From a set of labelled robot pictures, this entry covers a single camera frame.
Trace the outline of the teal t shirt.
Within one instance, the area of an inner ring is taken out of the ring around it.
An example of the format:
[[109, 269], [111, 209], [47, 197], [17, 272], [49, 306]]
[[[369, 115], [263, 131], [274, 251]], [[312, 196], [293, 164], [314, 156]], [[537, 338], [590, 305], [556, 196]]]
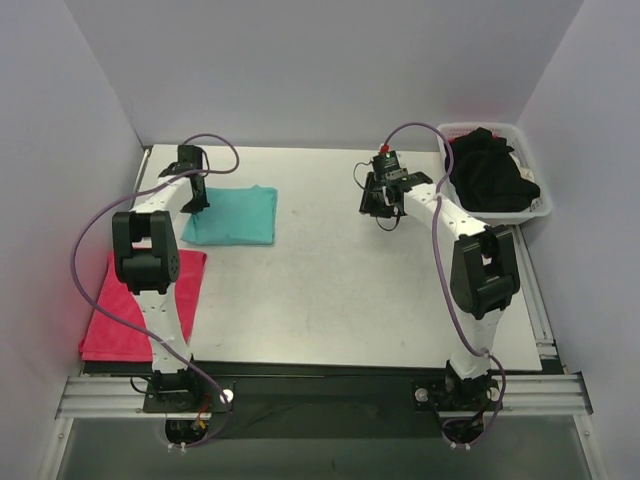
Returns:
[[269, 246], [275, 241], [278, 190], [207, 188], [209, 206], [193, 214], [181, 240], [196, 246]]

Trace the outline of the black t shirt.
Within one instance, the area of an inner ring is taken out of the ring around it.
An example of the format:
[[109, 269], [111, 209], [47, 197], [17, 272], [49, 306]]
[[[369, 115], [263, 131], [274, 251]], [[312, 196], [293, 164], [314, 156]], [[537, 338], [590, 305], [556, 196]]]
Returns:
[[540, 197], [540, 187], [521, 175], [503, 137], [477, 128], [449, 143], [454, 155], [449, 180], [467, 211], [521, 212]]

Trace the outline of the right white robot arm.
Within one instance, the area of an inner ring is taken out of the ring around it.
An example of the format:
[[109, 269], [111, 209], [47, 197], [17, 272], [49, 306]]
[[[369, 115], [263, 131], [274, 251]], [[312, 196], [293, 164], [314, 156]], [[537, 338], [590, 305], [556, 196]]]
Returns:
[[394, 151], [376, 154], [361, 185], [359, 212], [375, 219], [412, 217], [431, 232], [438, 280], [461, 345], [443, 383], [448, 404], [465, 408], [476, 400], [475, 379], [488, 374], [498, 324], [520, 290], [509, 228], [475, 219], [442, 194], [423, 172], [409, 172]]

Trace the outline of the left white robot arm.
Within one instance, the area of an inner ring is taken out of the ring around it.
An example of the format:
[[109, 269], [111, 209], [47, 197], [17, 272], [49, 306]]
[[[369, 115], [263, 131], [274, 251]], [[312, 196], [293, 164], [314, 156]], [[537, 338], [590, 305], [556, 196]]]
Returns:
[[177, 158], [161, 171], [156, 188], [141, 203], [112, 217], [114, 268], [120, 283], [133, 294], [151, 333], [152, 370], [178, 374], [191, 359], [176, 305], [181, 270], [173, 221], [209, 206], [204, 151], [177, 148]]

